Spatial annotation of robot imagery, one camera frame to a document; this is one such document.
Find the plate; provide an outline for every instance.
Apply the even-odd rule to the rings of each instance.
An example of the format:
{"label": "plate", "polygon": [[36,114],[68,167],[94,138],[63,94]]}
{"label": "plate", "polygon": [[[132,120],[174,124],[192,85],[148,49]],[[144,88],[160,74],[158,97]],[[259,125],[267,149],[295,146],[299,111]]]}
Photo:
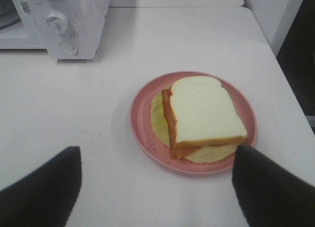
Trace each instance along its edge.
{"label": "plate", "polygon": [[162,75],[147,83],[135,96],[131,110],[130,123],[133,135],[142,150],[158,163],[180,171],[191,174],[210,174],[229,169],[234,163],[234,153],[223,160],[214,163],[193,163],[185,159],[171,159],[169,148],[155,135],[151,125],[151,102],[152,99],[167,86],[183,77],[207,75],[217,78],[222,86],[228,91],[237,114],[241,118],[248,132],[246,144],[253,146],[257,135],[257,123],[254,111],[245,96],[232,84],[214,75],[194,72],[180,71]]}

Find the bread slice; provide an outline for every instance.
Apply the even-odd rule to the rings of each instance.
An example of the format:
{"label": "bread slice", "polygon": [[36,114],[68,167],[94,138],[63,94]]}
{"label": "bread slice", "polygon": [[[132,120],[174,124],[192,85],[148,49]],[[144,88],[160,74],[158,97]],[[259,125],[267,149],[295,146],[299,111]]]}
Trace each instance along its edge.
{"label": "bread slice", "polygon": [[247,131],[221,82],[211,76],[185,77],[162,90],[171,156],[178,149],[242,143]]}

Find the label sticker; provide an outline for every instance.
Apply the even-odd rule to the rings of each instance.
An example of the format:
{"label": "label sticker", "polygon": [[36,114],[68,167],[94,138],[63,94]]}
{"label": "label sticker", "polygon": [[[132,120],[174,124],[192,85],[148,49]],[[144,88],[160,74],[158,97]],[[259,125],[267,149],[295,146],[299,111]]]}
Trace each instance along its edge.
{"label": "label sticker", "polygon": [[19,0],[19,2],[20,2],[21,7],[23,8],[24,13],[26,13],[27,15],[31,15],[31,10],[27,1]]}

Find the microwave knob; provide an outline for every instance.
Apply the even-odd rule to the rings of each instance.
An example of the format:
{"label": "microwave knob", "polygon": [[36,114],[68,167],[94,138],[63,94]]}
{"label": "microwave knob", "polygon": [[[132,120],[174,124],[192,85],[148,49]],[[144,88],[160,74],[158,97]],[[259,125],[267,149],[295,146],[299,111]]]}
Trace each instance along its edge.
{"label": "microwave knob", "polygon": [[69,56],[78,54],[78,47],[72,41],[63,41],[59,45],[60,50]]}
{"label": "microwave knob", "polygon": [[52,11],[48,15],[46,23],[48,28],[55,31],[57,34],[65,33],[70,26],[70,21],[68,17],[64,13],[59,11]]}

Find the microwave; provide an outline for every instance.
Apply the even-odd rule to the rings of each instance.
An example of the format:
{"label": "microwave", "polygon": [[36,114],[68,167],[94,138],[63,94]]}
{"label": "microwave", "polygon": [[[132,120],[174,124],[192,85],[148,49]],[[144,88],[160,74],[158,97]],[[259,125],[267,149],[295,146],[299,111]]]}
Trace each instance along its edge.
{"label": "microwave", "polygon": [[110,0],[0,0],[0,49],[47,49],[53,59],[93,59]]}

